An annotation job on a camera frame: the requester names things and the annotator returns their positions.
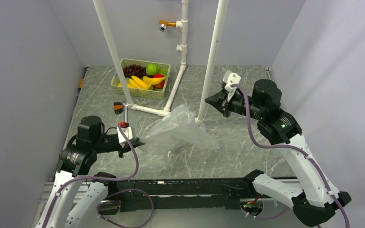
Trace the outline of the red fake apple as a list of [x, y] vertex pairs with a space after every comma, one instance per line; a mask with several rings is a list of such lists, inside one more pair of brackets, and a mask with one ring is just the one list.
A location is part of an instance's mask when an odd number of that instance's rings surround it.
[[153, 85], [153, 87], [156, 89], [163, 89], [167, 77], [162, 74], [155, 74], [153, 78], [155, 79], [155, 82], [158, 82], [157, 84]]

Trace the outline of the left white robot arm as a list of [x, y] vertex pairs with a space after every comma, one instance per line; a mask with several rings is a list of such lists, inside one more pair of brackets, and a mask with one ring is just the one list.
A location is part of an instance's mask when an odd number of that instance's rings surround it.
[[98, 116], [85, 116], [77, 126], [77, 133], [60, 153], [54, 186], [46, 206], [36, 224], [38, 228], [79, 228], [104, 199], [112, 199], [119, 190], [115, 175], [98, 172], [89, 176], [91, 166], [99, 153], [134, 151], [142, 146], [133, 129], [126, 122], [119, 122], [120, 129], [108, 134]]

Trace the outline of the clear printed plastic bag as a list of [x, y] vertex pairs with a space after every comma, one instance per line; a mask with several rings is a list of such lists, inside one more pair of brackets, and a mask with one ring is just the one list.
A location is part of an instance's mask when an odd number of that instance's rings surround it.
[[205, 124], [198, 125], [195, 113], [185, 105], [174, 108], [141, 139], [141, 150], [149, 153], [172, 151], [187, 144], [204, 150], [221, 148], [217, 138], [206, 132]]

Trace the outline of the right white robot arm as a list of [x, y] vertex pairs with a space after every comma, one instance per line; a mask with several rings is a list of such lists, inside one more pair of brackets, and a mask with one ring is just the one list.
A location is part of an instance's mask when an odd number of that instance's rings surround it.
[[238, 83], [225, 83], [205, 102], [224, 117], [231, 113], [257, 121], [257, 129], [268, 140], [267, 149], [277, 149], [295, 173], [299, 187], [283, 183], [260, 170], [248, 173], [238, 186], [224, 185], [241, 197], [266, 195], [287, 206], [308, 227], [321, 227], [351, 201], [324, 174], [312, 155], [295, 117], [280, 107], [282, 92], [268, 79], [255, 82], [251, 95]]

